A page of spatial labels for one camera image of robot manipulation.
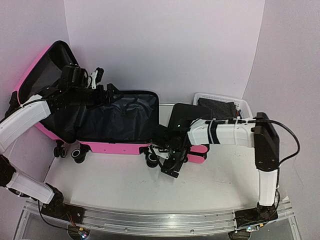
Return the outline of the pink hard-shell suitcase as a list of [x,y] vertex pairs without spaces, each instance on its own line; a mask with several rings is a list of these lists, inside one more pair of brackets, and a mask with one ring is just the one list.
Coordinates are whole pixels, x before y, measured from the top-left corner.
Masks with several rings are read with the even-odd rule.
[[[59,40],[44,49],[14,88],[5,115],[10,116],[42,88],[52,86],[69,65],[79,66],[66,42]],[[79,143],[71,152],[76,163],[82,163],[88,152],[147,155],[151,132],[159,123],[158,95],[147,90],[120,91],[124,97],[114,103],[70,105],[38,122],[37,128],[56,141],[54,156],[66,157],[66,144],[73,143]]]

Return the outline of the black and pink drawer organizer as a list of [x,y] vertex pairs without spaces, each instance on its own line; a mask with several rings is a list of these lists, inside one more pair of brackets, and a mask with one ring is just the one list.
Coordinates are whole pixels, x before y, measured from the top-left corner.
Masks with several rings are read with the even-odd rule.
[[[177,127],[183,121],[196,119],[212,120],[212,110],[204,106],[176,103],[172,108],[168,127]],[[190,163],[202,164],[207,159],[209,150],[209,144],[193,145],[190,148],[187,159]]]

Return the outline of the black dotted cloth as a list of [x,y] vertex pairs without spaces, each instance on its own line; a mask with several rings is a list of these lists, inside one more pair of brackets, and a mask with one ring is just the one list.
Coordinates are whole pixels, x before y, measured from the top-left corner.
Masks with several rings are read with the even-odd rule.
[[199,98],[197,105],[211,109],[212,117],[217,120],[233,119],[238,116],[238,110],[233,102]]

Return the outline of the white perforated plastic basket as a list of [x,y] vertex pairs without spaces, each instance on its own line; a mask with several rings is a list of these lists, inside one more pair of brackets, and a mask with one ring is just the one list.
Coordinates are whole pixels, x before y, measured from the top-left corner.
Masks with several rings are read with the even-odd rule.
[[215,101],[219,101],[219,102],[223,102],[223,103],[232,102],[232,103],[234,103],[236,109],[241,109],[244,119],[253,118],[253,114],[252,114],[252,111],[251,111],[249,104],[243,99],[239,99],[239,98],[235,98],[235,97],[231,97],[231,96],[225,96],[225,95],[218,95],[218,94],[213,94],[213,93],[198,92],[194,95],[193,105],[197,105],[198,99],[200,99],[200,98],[208,99],[208,100],[215,100]]

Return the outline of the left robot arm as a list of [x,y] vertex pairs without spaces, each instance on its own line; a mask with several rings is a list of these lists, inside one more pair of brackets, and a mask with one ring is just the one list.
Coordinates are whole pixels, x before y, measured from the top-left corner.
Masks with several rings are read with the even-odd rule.
[[0,122],[0,185],[27,195],[43,204],[57,219],[67,214],[67,207],[53,199],[58,190],[39,182],[19,170],[3,155],[7,148],[23,133],[38,122],[68,106],[99,107],[113,104],[123,98],[123,93],[113,84],[94,86],[104,74],[98,68],[89,75],[78,65],[66,65],[60,78],[51,86],[45,86],[28,101],[20,105],[10,116]]

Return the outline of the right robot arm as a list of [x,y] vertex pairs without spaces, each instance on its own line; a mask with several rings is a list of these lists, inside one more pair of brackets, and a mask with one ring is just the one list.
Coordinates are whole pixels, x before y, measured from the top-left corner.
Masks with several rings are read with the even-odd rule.
[[[280,137],[274,126],[288,132],[296,143],[296,151],[280,159]],[[262,222],[275,210],[280,166],[300,153],[301,145],[295,133],[281,122],[269,119],[264,112],[253,118],[181,119],[175,126],[158,125],[152,133],[151,154],[156,161],[164,159],[161,170],[177,177],[179,167],[185,162],[191,147],[202,145],[232,145],[252,148],[254,163],[259,176],[257,207],[252,218]]]

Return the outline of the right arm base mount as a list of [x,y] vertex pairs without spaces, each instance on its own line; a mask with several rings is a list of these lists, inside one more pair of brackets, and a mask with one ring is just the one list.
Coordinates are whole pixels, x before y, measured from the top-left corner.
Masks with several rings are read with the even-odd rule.
[[245,229],[247,227],[267,224],[268,222],[278,219],[276,210],[271,212],[258,213],[256,208],[238,210],[235,212],[235,221],[237,229]]

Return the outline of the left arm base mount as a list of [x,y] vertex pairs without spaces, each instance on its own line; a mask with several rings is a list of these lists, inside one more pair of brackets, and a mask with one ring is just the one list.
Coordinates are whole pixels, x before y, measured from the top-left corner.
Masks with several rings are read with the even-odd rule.
[[52,200],[49,204],[43,204],[40,213],[59,220],[69,221],[73,224],[81,224],[84,219],[85,209],[80,206],[66,204],[62,200]]

